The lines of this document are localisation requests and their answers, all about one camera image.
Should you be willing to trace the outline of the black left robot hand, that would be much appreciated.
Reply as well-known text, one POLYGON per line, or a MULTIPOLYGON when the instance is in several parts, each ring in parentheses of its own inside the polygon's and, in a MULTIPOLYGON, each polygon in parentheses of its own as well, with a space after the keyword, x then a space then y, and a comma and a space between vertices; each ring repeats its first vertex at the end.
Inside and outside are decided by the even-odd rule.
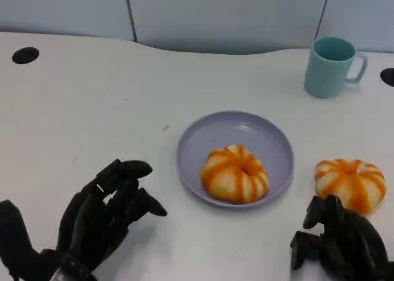
POLYGON ((166 209, 139 179, 152 167, 142 160, 114 160, 68 204, 59 227, 56 249, 94 271, 123 242, 129 226, 147 213, 166 216, 166 209))

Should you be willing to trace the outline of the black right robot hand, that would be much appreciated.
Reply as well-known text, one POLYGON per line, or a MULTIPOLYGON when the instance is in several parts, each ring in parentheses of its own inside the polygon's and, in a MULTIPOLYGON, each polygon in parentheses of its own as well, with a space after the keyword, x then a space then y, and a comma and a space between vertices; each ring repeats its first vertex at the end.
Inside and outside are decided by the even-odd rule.
POLYGON ((384 242, 370 221, 346 209, 339 197, 313 196, 303 221, 304 229, 321 223, 324 232, 313 235, 297 231, 290 243, 291 269, 305 260, 319 261, 336 280, 393 280, 393 262, 384 242))

